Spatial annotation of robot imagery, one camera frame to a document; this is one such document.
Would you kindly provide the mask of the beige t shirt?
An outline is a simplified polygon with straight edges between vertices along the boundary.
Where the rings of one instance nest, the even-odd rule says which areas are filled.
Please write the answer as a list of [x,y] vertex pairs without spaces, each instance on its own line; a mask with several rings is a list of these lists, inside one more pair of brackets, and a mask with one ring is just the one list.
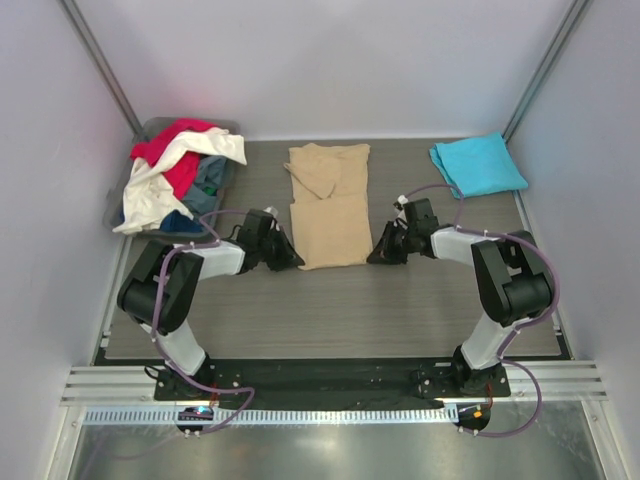
[[370,146],[289,149],[294,248],[303,270],[357,266],[373,250],[368,205]]

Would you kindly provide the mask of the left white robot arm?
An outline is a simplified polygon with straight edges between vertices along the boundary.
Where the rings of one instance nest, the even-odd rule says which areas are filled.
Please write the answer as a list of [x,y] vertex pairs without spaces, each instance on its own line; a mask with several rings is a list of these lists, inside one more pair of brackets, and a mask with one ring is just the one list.
[[149,334],[188,398],[198,400],[217,391],[210,356],[188,322],[198,284],[241,275],[261,263],[274,272],[305,265],[284,231],[275,226],[264,233],[241,230],[235,238],[207,244],[151,241],[121,285],[118,308]]

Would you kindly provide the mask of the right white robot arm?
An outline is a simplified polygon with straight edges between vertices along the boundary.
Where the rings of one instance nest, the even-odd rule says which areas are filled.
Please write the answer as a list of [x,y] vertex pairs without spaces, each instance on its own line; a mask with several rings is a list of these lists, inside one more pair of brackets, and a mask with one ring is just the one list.
[[559,287],[550,261],[526,230],[498,234],[394,220],[385,225],[367,262],[401,265],[411,254],[473,268],[482,314],[454,350],[449,380],[464,396],[488,394],[515,336],[545,321],[557,306]]

